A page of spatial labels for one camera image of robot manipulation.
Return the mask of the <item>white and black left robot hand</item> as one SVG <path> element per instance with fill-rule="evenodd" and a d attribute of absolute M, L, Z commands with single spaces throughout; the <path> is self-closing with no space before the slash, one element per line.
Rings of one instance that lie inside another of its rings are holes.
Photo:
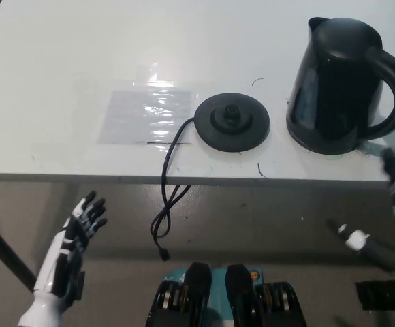
<path fill-rule="evenodd" d="M 84 283 L 83 255 L 98 229 L 107 223 L 105 199 L 88 193 L 54 236 L 33 288 L 33 302 L 19 326 L 61 326 Z"/>

